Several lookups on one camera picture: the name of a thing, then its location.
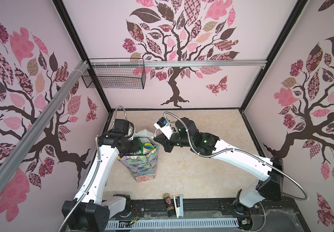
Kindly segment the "floral paper bag white inside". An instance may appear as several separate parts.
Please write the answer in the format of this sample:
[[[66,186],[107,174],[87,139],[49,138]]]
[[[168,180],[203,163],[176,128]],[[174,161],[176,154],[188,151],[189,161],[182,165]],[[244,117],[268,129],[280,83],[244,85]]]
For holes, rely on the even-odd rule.
[[[154,134],[148,130],[140,130],[134,135],[134,138],[139,137],[149,138],[155,149],[147,155],[142,155],[139,151],[134,154],[120,155],[117,158],[138,183],[156,178],[159,157],[159,144],[154,141]]]

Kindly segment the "green yellow candy bag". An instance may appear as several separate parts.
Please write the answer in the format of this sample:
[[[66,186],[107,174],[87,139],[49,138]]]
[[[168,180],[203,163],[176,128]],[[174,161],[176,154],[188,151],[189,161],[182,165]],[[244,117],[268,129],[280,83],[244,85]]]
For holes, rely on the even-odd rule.
[[[154,145],[147,137],[139,137],[139,146],[142,155],[147,155],[155,149]]]

